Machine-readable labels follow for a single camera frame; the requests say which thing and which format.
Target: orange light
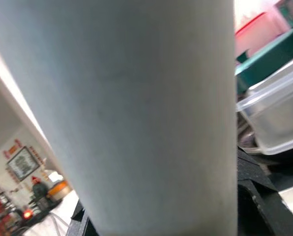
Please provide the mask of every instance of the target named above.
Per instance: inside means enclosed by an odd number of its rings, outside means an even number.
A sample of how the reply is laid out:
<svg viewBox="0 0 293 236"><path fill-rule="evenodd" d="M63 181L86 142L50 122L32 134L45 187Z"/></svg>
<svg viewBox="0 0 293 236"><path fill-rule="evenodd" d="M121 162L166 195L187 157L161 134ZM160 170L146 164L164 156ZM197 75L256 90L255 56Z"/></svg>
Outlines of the orange light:
<svg viewBox="0 0 293 236"><path fill-rule="evenodd" d="M24 211L24 218L25 218L25 219L29 219L29 218L31 218L32 216L33 216L33 211L32 211L32 210L27 209L27 210Z"/></svg>

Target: container lid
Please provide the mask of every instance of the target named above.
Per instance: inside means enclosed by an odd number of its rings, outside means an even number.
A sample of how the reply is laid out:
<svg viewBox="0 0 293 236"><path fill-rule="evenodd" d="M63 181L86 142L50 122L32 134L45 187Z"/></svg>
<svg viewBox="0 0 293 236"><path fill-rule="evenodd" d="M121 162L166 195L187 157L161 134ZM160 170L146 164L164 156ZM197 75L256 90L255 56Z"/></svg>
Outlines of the container lid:
<svg viewBox="0 0 293 236"><path fill-rule="evenodd" d="M283 70L280 70L279 73L274 74L270 79L272 83L265 83L265 86L261 86L260 89L253 92L252 95L246 97L245 99L241 100L236 104L236 111L241 112L246 108L261 102L268 97L270 97L270 102L276 102L283 97L284 93L290 94L293 92L293 71L288 73L287 75L279 78L278 80L274 80L275 77L280 77L280 74L283 73Z"/></svg>
<svg viewBox="0 0 293 236"><path fill-rule="evenodd" d="M251 86L247 90L247 96L251 96L255 92L260 91L261 89L265 88L269 84L281 79L284 76L287 76L287 74L291 73L293 71L293 60L291 60L289 63L287 63L285 66L283 66L281 69L270 75L265 80L262 80L261 82Z"/></svg>
<svg viewBox="0 0 293 236"><path fill-rule="evenodd" d="M264 80L293 59L293 29L260 49L236 67L238 93Z"/></svg>

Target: white wall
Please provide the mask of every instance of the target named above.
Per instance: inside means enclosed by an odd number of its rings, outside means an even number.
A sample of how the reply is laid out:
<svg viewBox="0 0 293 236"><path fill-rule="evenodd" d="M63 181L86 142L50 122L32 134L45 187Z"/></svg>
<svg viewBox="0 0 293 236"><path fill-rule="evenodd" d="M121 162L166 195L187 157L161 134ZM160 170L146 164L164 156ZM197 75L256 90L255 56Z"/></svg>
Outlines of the white wall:
<svg viewBox="0 0 293 236"><path fill-rule="evenodd" d="M26 125L30 132L38 140L39 144L44 148L47 156L51 159L56 169L64 175L61 166L58 164L55 154L50 147L46 137L44 136L37 120L35 119L31 109L29 108L20 89L14 81L10 71L0 56L0 93L13 108L19 119Z"/></svg>
<svg viewBox="0 0 293 236"><path fill-rule="evenodd" d="M39 156L44 159L46 154L40 144L36 141L34 136L28 131L28 129L24 126L19 128L17 132L9 138L9 140L0 147L0 187L7 192L7 195L11 198L14 204L18 207L23 207L27 205L30 201L30 196L32 192L29 192L24 183L26 183L29 187L32 187L32 176L36 176L41 178L41 180L46 183L49 187L53 185L52 182L46 180L41 175L41 168L39 167L36 171L30 174L26 179L24 179L20 184L17 184L9 173L6 171L6 163L9 161L5 158L3 151L9 150L14 145L14 140L18 139L23 146L30 147L32 146L35 151L39 154ZM11 190L15 188L21 188L17 193L10 193Z"/></svg>

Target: black plastic part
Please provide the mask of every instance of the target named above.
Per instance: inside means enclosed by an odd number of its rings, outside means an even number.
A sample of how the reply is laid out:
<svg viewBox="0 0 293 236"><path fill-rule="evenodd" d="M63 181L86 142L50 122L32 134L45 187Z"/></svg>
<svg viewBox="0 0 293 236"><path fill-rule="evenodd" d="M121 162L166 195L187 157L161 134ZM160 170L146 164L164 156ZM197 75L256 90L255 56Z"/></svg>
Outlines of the black plastic part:
<svg viewBox="0 0 293 236"><path fill-rule="evenodd" d="M252 158L260 164L268 166L274 165L292 165L293 166L293 149L275 155L257 154L252 155Z"/></svg>
<svg viewBox="0 0 293 236"><path fill-rule="evenodd" d="M293 187L293 155L289 156L288 161L268 166L268 169L270 170L268 177L278 191Z"/></svg>
<svg viewBox="0 0 293 236"><path fill-rule="evenodd" d="M238 236L293 236L293 214L258 163L238 150ZM98 236L81 203L66 236Z"/></svg>

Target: red decoration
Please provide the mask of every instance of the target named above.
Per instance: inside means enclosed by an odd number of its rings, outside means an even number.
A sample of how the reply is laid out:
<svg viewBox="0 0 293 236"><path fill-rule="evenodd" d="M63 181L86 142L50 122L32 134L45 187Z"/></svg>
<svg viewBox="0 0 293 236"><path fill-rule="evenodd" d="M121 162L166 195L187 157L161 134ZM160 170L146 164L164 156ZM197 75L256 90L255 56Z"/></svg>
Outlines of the red decoration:
<svg viewBox="0 0 293 236"><path fill-rule="evenodd" d="M32 146L30 146L29 149L32 151L33 155L38 159L38 161L39 161L42 165L44 165L44 162L43 162L42 158L41 158L41 157L39 156L39 154L35 151L35 149L34 149Z"/></svg>
<svg viewBox="0 0 293 236"><path fill-rule="evenodd" d="M7 160L10 158L10 155L9 155L8 151L4 151L3 154L4 154L4 156L6 157Z"/></svg>
<svg viewBox="0 0 293 236"><path fill-rule="evenodd" d="M22 148L22 147L23 147L22 143L21 143L18 139L15 139L15 144L16 144L19 148Z"/></svg>

